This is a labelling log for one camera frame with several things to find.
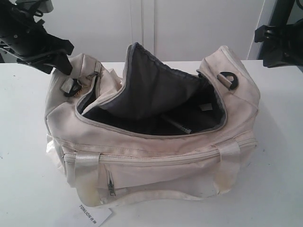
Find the white tag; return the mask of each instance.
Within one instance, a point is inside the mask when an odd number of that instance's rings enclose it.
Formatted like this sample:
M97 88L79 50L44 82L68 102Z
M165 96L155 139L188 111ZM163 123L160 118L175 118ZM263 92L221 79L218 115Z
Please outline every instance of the white tag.
M213 106L211 103L202 104L199 106L202 111L213 110Z
M111 215L105 208L92 208L79 205L57 219L54 227L99 227Z

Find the cream canvas bag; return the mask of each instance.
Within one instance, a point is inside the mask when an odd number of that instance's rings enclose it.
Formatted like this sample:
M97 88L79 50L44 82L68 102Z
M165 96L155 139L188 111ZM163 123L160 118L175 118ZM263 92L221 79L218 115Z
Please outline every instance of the cream canvas bag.
M138 43L123 78L96 59L55 70L46 100L47 152L91 207L228 192L257 145L259 90L226 46L197 75L173 70Z

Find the white tabletop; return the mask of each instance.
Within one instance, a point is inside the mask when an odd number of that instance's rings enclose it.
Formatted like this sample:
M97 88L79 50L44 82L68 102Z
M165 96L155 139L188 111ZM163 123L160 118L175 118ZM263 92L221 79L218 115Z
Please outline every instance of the white tabletop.
M199 62L167 62L195 73ZM259 147L223 196L148 201L113 209L102 227L301 227L303 225L303 74L244 61L261 91L254 131ZM121 75L123 63L104 63ZM45 155L44 101L50 76L0 64L0 226L47 227L80 203Z

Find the white cabinet door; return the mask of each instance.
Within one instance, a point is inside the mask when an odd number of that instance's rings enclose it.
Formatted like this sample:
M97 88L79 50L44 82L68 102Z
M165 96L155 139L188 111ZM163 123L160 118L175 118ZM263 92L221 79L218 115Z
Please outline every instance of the white cabinet door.
M73 55L89 54L100 61L125 61L132 43L129 0L52 0L43 16L48 33L68 39Z
M155 54L200 61L221 45L246 59L264 0L155 0Z

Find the bag handle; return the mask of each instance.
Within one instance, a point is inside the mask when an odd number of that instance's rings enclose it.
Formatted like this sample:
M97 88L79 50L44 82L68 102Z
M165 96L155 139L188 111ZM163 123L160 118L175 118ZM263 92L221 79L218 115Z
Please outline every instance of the bag handle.
M100 153L78 151L75 162L75 187L86 206L101 205L98 193L98 166Z
M224 194L231 190L237 180L240 170L240 147L235 139L216 144L221 156L220 166L214 175L214 187L217 194Z

